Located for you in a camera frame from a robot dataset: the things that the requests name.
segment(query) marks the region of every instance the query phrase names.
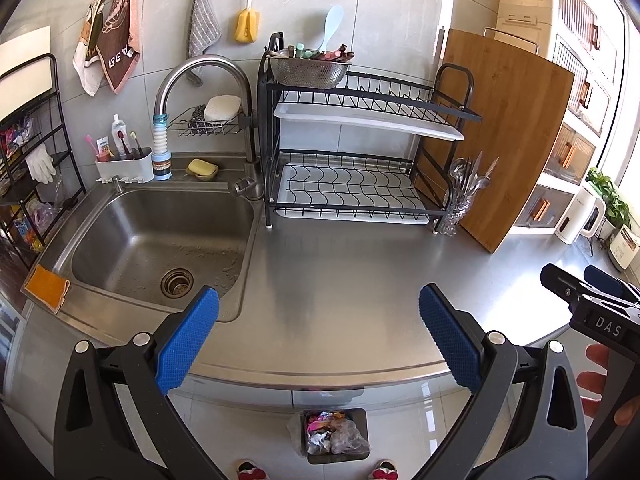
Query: stainless steel countertop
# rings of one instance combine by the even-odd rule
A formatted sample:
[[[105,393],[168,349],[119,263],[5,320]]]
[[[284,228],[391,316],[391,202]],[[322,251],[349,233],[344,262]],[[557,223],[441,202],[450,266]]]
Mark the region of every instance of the stainless steel countertop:
[[[100,192],[86,200],[99,202]],[[354,388],[447,372],[417,308],[435,282],[485,330],[530,344],[568,323],[539,281],[555,263],[582,276],[577,246],[553,236],[510,235],[495,254],[466,232],[429,226],[276,216],[259,223],[241,313],[217,323],[191,373],[272,388]],[[106,344],[152,332],[166,312],[72,286],[58,318]]]

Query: finger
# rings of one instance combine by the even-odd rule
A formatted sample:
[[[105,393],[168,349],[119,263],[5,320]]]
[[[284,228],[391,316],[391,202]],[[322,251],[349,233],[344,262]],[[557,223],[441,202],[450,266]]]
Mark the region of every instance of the finger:
[[[609,348],[600,343],[587,346],[585,355],[589,361],[607,368],[609,366]]]
[[[580,372],[576,377],[578,386],[590,392],[602,395],[607,376],[597,372]]]
[[[628,426],[631,424],[638,408],[640,408],[640,397],[631,399],[629,402],[624,404],[619,410],[617,410],[616,415],[614,416],[616,424],[619,426]]]
[[[588,399],[587,397],[581,397],[582,401],[582,409],[584,410],[584,414],[586,416],[590,416],[591,418],[595,418],[596,413],[598,412],[598,408],[600,407],[600,401],[595,399]]]

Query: electric kettle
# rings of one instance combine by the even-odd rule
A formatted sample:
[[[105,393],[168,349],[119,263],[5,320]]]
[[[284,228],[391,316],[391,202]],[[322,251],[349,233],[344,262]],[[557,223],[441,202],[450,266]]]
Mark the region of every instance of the electric kettle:
[[[578,235],[591,238],[602,223],[606,208],[604,200],[593,186],[588,182],[583,182],[569,209],[562,215],[556,228],[556,236],[569,245],[576,241]],[[587,230],[584,225],[589,221],[595,209],[598,210],[598,216],[591,229]]]

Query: orange cloth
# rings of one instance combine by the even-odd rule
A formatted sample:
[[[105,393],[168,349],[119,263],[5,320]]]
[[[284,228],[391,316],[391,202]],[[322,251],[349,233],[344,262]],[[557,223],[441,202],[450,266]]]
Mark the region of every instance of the orange cloth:
[[[36,270],[24,288],[47,305],[54,314],[57,314],[65,302],[65,294],[69,290],[69,280],[60,278],[57,274],[37,264]]]

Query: white glove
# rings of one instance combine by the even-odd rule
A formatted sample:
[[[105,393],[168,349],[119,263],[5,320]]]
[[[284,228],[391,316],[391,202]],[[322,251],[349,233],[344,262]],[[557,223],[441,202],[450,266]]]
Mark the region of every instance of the white glove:
[[[56,174],[56,170],[53,167],[53,159],[49,156],[49,153],[47,153],[44,144],[41,144],[27,155],[26,161],[33,180],[37,180],[43,184],[53,182],[53,176]]]

